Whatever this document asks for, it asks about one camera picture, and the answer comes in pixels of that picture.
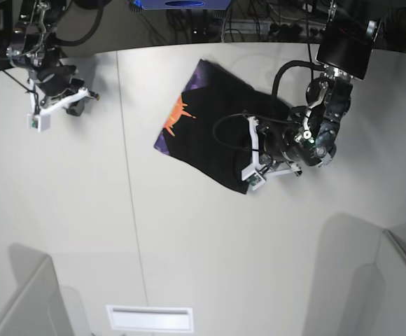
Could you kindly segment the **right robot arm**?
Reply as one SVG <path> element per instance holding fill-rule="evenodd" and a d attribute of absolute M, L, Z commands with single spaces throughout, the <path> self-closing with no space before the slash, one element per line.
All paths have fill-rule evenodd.
<path fill-rule="evenodd" d="M 80 116 L 86 99 L 98 99 L 96 92 L 78 78 L 77 67 L 62 62 L 63 47 L 74 47 L 88 41 L 102 21 L 106 1 L 84 1 L 86 9 L 97 11 L 90 30 L 81 38 L 68 41 L 56 36 L 57 26 L 73 1 L 23 1 L 13 28 L 6 56 L 13 67 L 28 73 L 32 117 L 64 109 Z"/>

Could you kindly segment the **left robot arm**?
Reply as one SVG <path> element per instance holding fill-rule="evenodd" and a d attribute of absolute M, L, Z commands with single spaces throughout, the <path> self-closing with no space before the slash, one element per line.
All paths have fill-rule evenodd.
<path fill-rule="evenodd" d="M 316 60 L 293 60 L 277 72 L 271 94 L 273 115 L 248 116 L 251 163 L 241 179 L 252 188 L 271 176 L 300 176 L 301 164 L 328 165 L 334 158 L 340 124 L 351 105 L 354 79 L 364 79 L 378 35 L 376 1 L 332 1 Z M 295 67 L 317 71 L 305 93 L 306 105 L 285 107 L 278 98 L 279 84 Z"/>

